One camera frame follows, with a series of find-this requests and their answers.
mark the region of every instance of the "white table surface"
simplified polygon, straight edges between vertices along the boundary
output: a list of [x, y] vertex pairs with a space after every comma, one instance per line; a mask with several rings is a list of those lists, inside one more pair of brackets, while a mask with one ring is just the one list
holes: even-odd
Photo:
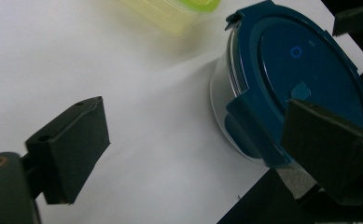
[[[0, 152], [70, 105], [102, 95], [111, 145], [75, 204], [37, 203], [44, 223], [217, 223], [265, 173], [216, 125], [209, 79], [225, 18], [259, 1], [223, 0], [183, 38], [116, 0], [0, 0]], [[281, 0], [331, 32], [318, 0]], [[343, 49], [363, 71], [348, 35]]]

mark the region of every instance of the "green lid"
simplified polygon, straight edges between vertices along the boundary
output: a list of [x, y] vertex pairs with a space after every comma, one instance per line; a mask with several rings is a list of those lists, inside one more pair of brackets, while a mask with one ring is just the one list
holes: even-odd
[[212, 12], [218, 6], [220, 0], [180, 0], [188, 7], [204, 12]]

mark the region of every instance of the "food container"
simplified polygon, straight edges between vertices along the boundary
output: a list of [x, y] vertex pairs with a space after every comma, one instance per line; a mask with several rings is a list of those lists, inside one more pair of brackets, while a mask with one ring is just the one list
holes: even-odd
[[171, 36], [182, 36], [220, 0], [119, 0]]
[[362, 80], [328, 32], [271, 1], [238, 10], [227, 21], [229, 42], [210, 95], [219, 126], [243, 155], [269, 167], [294, 164], [280, 144], [291, 98], [363, 128]]

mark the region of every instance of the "yellow container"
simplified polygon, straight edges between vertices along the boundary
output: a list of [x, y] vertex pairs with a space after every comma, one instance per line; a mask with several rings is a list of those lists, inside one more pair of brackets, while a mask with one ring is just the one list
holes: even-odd
[[119, 0], [171, 36], [184, 35], [202, 14], [214, 10], [219, 0]]

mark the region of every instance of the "blue container lid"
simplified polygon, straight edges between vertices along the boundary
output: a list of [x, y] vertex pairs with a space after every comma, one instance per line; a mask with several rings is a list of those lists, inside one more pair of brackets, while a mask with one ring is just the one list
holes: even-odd
[[235, 29], [229, 52], [240, 94], [227, 105], [225, 126], [245, 155], [270, 167], [292, 162], [280, 146], [290, 98], [363, 128], [362, 80], [328, 32], [272, 1], [238, 10], [227, 21]]

